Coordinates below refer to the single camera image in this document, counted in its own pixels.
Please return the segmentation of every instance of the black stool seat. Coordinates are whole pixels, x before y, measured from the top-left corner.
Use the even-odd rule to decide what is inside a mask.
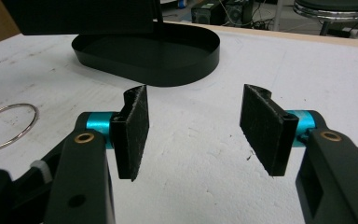
[[[323,21],[358,21],[358,0],[296,0],[294,11]]]

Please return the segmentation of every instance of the black oval tray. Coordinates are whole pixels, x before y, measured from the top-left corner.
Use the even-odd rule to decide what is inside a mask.
[[[157,87],[198,81],[219,64],[220,39],[214,32],[175,23],[155,30],[149,35],[79,35],[72,48],[88,67]]]

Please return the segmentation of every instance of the black stand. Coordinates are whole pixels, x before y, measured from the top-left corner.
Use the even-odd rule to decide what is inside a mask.
[[[146,85],[174,87],[207,77],[219,64],[220,39],[191,25],[164,23],[159,0],[157,21],[147,35],[79,35],[72,43],[89,67]]]

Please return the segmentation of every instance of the metal key ring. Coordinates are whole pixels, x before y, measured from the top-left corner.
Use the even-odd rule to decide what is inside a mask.
[[[7,147],[11,144],[13,144],[14,142],[16,142],[17,140],[19,140],[21,137],[23,137],[26,133],[28,133],[32,127],[34,127],[34,124],[36,123],[37,119],[39,118],[39,110],[37,109],[36,106],[34,105],[30,105],[30,104],[14,104],[14,105],[7,105],[4,107],[0,108],[0,113],[7,111],[9,109],[13,109],[13,108],[17,108],[17,107],[22,107],[22,106],[28,106],[31,107],[34,111],[34,118],[31,121],[31,123],[19,134],[17,134],[15,137],[13,137],[12,139],[8,140],[7,142],[3,143],[0,145],[0,149]]]

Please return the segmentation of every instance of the white table surface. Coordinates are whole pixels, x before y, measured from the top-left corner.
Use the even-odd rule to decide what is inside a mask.
[[[117,223],[304,222],[295,187],[304,148],[293,149],[285,177],[268,176],[239,126],[245,83],[272,91],[284,109],[319,111],[358,146],[358,40],[218,29],[220,64],[209,76],[148,87],[150,130],[133,183],[117,178],[114,151],[107,152]],[[0,150],[0,169],[13,179],[71,132],[81,112],[119,111],[122,93],[141,85],[81,65],[73,39],[0,42],[0,107],[40,110],[33,129]],[[0,143],[32,115],[26,108],[1,114]]]

